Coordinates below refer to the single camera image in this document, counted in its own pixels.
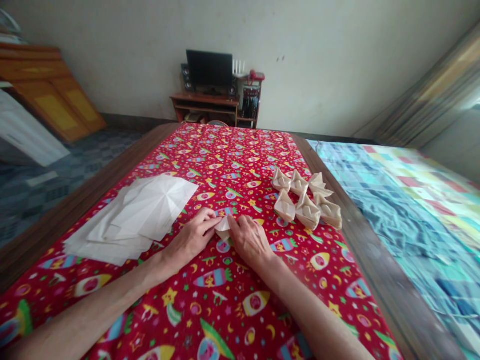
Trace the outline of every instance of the finger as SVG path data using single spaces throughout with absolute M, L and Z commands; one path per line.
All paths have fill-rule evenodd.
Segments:
M 258 223 L 255 220 L 253 220 L 250 216 L 246 217 L 246 221 L 252 228 L 255 228 L 255 225 L 258 225 Z
M 230 225 L 230 235 L 233 235 L 235 238 L 236 235 L 240 233 L 240 227 L 232 215 L 228 215 L 228 225 Z
M 220 224 L 221 221 L 222 221 L 221 217 L 216 217 L 216 218 L 213 218 L 213 219 L 205 220 L 204 222 L 202 222 L 198 226 L 198 228 L 200 229 L 201 233 L 203 234 L 203 233 L 207 232 L 208 230 L 210 230 L 211 228 Z
M 217 215 L 215 214 L 215 211 L 213 211 L 211 208 L 204 207 L 201 208 L 200 211 L 196 214 L 196 216 L 192 219 L 192 221 L 196 222 L 203 222 L 204 220 L 208 220 L 210 218 L 216 218 Z
M 210 240 L 212 240 L 212 238 L 214 237 L 215 235 L 215 229 L 214 228 L 211 228 L 210 230 L 208 230 L 205 235 L 203 236 L 203 238 L 205 239 L 206 242 L 209 242 Z
M 244 228 L 246 226 L 248 226 L 248 221 L 247 221 L 247 217 L 242 215 L 240 216 L 240 218 L 238 219 L 238 224 L 240 225 L 240 228 Z

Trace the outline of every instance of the red tablecloth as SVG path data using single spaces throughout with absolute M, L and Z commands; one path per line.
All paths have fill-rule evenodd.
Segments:
M 202 207 L 250 215 L 272 248 L 377 359 L 401 356 L 342 233 L 322 222 L 312 232 L 274 212 L 276 167 L 312 175 L 289 134 L 182 125 L 109 191 L 0 300 L 0 345 L 27 335 L 84 296 L 168 246 Z M 172 231 L 123 267 L 63 254 L 62 242 L 138 178 L 182 177 L 200 187 Z M 294 203 L 298 197 L 290 193 Z M 214 237 L 177 275 L 151 289 L 88 352 L 93 359 L 309 359 L 288 310 L 236 254 Z

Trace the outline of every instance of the computer desk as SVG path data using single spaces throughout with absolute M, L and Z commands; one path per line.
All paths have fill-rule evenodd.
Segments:
M 191 111 L 228 114 L 235 116 L 237 127 L 240 99 L 228 95 L 205 95 L 201 92 L 178 92 L 170 96 L 178 122 L 184 121 L 185 115 Z

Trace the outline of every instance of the wooden desk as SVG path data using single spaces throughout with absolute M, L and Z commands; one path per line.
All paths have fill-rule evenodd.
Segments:
M 240 100 L 228 95 L 205 95 L 201 92 L 178 92 L 170 96 L 175 108 L 178 122 L 184 121 L 185 115 L 191 111 L 227 114 L 235 116 L 237 127 Z
M 0 249 L 0 293 L 16 280 L 91 207 L 180 127 L 160 125 L 85 182 L 22 235 Z M 312 173 L 341 206 L 343 235 L 405 360 L 461 360 L 462 351 L 420 296 L 370 224 L 308 142 L 292 135 Z

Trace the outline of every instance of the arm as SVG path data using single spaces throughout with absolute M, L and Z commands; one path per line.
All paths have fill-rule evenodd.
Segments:
M 350 330 L 270 248 L 263 227 L 250 216 L 228 217 L 235 250 L 280 298 L 317 359 L 373 359 Z
M 162 252 L 70 307 L 10 347 L 6 359 L 80 359 L 134 302 L 178 273 L 207 246 L 221 221 L 198 212 Z

